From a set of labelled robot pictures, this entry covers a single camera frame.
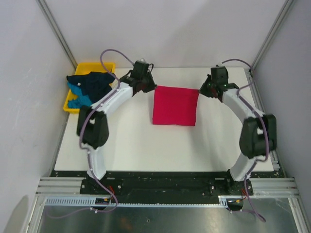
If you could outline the yellow plastic bin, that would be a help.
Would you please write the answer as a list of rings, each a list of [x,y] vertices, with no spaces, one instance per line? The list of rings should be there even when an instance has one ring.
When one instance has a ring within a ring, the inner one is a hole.
[[[110,72],[115,72],[115,67],[116,64],[113,62],[104,62],[105,67],[110,71]],[[95,71],[95,72],[102,72],[105,73],[106,70],[103,68],[101,63],[79,63],[75,75],[86,75],[89,74],[90,72]],[[68,101],[69,100],[75,100],[77,99],[77,96],[72,93],[72,91],[69,89],[66,100],[63,105],[63,110],[65,112],[68,112],[70,114],[78,114],[79,113],[79,108],[69,108],[68,107]]]

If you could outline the navy t shirt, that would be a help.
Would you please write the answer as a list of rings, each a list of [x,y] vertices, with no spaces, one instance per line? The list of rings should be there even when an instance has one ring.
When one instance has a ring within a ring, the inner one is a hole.
[[[92,103],[99,101],[112,90],[110,84],[114,80],[115,77],[108,72],[92,71],[85,75],[67,76],[68,83],[80,88],[82,94],[88,95]]]

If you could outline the right aluminium corner post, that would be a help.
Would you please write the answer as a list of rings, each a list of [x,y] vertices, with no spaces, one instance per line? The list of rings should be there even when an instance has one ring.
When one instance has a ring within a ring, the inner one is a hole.
[[[281,26],[283,25],[284,21],[286,20],[287,16],[289,15],[291,9],[295,4],[295,0],[286,0],[282,5],[276,19],[274,20],[263,44],[261,45],[253,63],[252,69],[255,70],[258,65],[260,64],[261,60],[264,58],[265,54],[267,53],[269,47],[273,43],[274,39],[276,38]]]

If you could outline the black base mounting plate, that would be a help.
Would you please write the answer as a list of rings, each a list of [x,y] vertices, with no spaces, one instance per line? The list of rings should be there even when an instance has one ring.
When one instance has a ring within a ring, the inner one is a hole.
[[[246,182],[234,182],[228,172],[126,172],[109,171],[97,183],[85,171],[53,171],[52,177],[80,178],[82,195],[111,196],[119,200],[150,200],[191,203],[216,196],[253,195],[255,179],[283,178],[280,171],[252,172]]]

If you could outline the left aluminium corner post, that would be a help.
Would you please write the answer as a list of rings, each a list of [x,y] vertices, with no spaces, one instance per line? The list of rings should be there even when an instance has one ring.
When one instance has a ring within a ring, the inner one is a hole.
[[[60,46],[62,47],[66,57],[70,61],[71,65],[73,66],[74,69],[77,68],[77,62],[76,59],[73,56],[73,53],[71,49],[68,46],[68,43],[50,9],[48,6],[47,2],[45,0],[36,0],[37,5],[39,6],[40,10],[43,13],[43,16],[47,20],[52,32],[54,33],[57,41],[59,42]]]

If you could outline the teal t shirt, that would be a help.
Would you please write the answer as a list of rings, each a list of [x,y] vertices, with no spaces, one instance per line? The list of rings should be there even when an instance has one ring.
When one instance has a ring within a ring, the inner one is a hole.
[[[91,106],[93,102],[87,94],[82,93],[82,89],[79,86],[67,83],[72,94],[76,96],[75,99],[68,100],[68,108],[81,108],[83,105]]]

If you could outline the pink t shirt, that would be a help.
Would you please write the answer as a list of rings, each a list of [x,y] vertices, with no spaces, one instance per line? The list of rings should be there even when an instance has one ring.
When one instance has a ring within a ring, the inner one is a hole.
[[[199,90],[158,86],[154,93],[154,125],[196,125]]]

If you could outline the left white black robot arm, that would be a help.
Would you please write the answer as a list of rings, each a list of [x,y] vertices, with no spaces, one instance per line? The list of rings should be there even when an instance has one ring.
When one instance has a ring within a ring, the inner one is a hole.
[[[79,147],[87,151],[87,173],[93,178],[90,188],[97,194],[107,190],[107,181],[102,178],[107,172],[103,150],[109,137],[108,118],[135,94],[157,88],[152,76],[153,68],[154,64],[137,60],[128,73],[116,79],[115,86],[106,96],[92,106],[80,108],[77,124]]]

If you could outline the aluminium corner post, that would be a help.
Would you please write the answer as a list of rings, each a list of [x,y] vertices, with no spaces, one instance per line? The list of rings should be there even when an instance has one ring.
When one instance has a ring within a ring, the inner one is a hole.
[[[255,70],[258,65],[260,64],[261,60],[264,58],[265,54],[267,53],[269,47],[273,43],[274,39],[276,38],[281,26],[283,25],[284,21],[286,20],[287,16],[289,15],[291,9],[295,4],[295,0],[286,0],[282,5],[276,19],[274,20],[263,44],[261,45],[253,63],[252,69]]]
[[[77,68],[77,62],[76,59],[73,56],[73,53],[71,49],[68,46],[68,43],[50,9],[48,6],[47,2],[45,0],[36,0],[37,5],[39,6],[40,10],[43,13],[43,16],[47,20],[52,32],[54,33],[57,41],[59,42],[60,46],[62,47],[66,57],[70,61],[71,65],[73,66],[74,69]]]

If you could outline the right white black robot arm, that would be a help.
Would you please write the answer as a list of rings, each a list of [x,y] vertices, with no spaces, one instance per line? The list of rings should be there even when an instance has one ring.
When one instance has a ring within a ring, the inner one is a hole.
[[[231,169],[230,179],[224,182],[224,189],[230,195],[237,194],[242,181],[250,177],[257,163],[264,163],[269,153],[277,146],[276,117],[253,107],[242,95],[235,83],[229,83],[225,66],[215,66],[202,84],[199,93],[208,98],[218,99],[241,121],[239,139],[240,156]]]

